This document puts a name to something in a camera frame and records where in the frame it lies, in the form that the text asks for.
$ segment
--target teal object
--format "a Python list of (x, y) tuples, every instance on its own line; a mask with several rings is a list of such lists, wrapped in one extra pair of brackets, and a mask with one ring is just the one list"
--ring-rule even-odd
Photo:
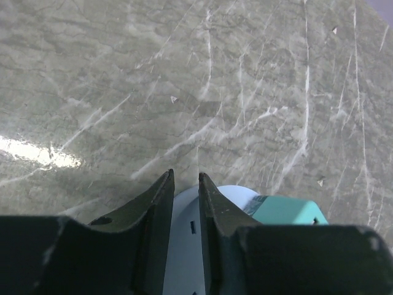
[(328, 224), (318, 205), (309, 200), (266, 195), (251, 216), (263, 224)]

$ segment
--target dark slot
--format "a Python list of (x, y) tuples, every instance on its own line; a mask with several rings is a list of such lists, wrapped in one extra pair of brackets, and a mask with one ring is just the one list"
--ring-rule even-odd
[(197, 233), (197, 230), (195, 229), (195, 221), (191, 221), (190, 225), (191, 225), (191, 234), (195, 235)]

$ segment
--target marble floor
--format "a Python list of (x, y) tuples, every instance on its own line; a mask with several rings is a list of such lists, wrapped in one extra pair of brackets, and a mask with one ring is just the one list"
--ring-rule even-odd
[(393, 33), (364, 0), (5, 0), (0, 214), (82, 222), (174, 168), (393, 245)]

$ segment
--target small hole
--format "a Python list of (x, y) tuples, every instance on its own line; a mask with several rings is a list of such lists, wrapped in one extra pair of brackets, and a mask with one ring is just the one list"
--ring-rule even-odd
[(195, 221), (191, 221), (190, 225), (191, 225), (191, 234), (195, 235), (197, 233), (197, 230), (195, 229)]
[(109, 223), (111, 223), (113, 220), (112, 220), (112, 218), (109, 218), (109, 217), (99, 217), (99, 218), (97, 218), (97, 219), (95, 219), (95, 220), (93, 220), (91, 223), (90, 223), (90, 225), (91, 226), (103, 226), (104, 224), (109, 224)]

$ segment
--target black plastic part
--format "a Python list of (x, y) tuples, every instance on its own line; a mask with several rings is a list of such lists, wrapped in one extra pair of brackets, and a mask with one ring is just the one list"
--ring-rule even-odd
[(90, 223), (0, 217), (0, 294), (161, 295), (174, 197), (172, 170)]
[(264, 226), (200, 174), (207, 295), (392, 294), (393, 259), (367, 227)]

